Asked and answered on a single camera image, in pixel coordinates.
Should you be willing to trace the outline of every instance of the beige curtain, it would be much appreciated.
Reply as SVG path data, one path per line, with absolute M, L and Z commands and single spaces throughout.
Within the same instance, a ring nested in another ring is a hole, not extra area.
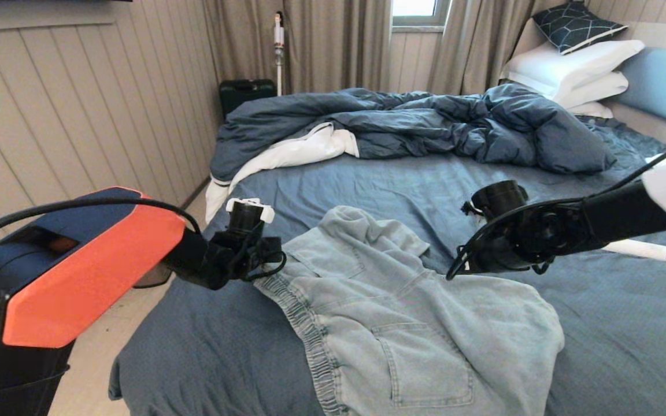
M 497 85 L 526 21 L 565 0 L 452 0 L 428 90 L 473 94 Z
M 206 0 L 220 80 L 276 81 L 274 13 L 284 13 L 286 94 L 388 85 L 391 0 Z

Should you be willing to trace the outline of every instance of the floor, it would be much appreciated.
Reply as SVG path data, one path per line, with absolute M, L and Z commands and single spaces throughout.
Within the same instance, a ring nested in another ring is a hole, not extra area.
M 204 223 L 204 206 L 204 193 L 200 193 L 187 209 L 200 224 Z M 124 401 L 111 401 L 106 395 L 109 369 L 169 284 L 130 290 L 76 340 L 69 360 L 71 370 L 61 379 L 49 416 L 130 415 Z

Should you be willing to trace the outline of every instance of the denim pants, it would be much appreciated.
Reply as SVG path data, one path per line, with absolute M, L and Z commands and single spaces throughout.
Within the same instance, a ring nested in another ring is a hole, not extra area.
M 304 343 L 326 414 L 544 414 L 564 335 L 533 288 L 426 269 L 404 224 L 350 206 L 254 284 Z

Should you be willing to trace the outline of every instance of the dark blue pillow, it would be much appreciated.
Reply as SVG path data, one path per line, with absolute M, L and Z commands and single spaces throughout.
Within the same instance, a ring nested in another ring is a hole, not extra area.
M 534 21 L 562 55 L 608 40 L 627 28 L 595 16 L 582 2 L 569 2 L 536 13 Z

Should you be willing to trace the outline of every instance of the blue bed sheet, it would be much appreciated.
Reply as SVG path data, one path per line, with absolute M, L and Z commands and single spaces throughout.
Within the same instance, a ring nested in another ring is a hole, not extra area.
M 532 201 L 586 195 L 664 150 L 615 121 L 585 118 L 618 161 L 599 174 L 554 174 L 479 164 L 455 155 L 334 160 L 254 174 L 233 197 L 277 211 L 267 235 L 286 242 L 333 206 L 395 218 L 431 243 L 426 266 L 445 272 L 455 247 L 478 229 L 460 212 L 472 193 L 515 179 Z M 224 228 L 219 213 L 207 235 Z M 666 232 L 643 240 L 666 244 Z M 548 273 L 499 274 L 531 284 L 565 331 L 546 414 L 666 414 L 666 264 L 602 250 L 557 259 Z M 112 397 L 132 414 L 322 414 L 302 342 L 282 311 L 250 284 L 218 291 L 175 281 L 114 364 Z

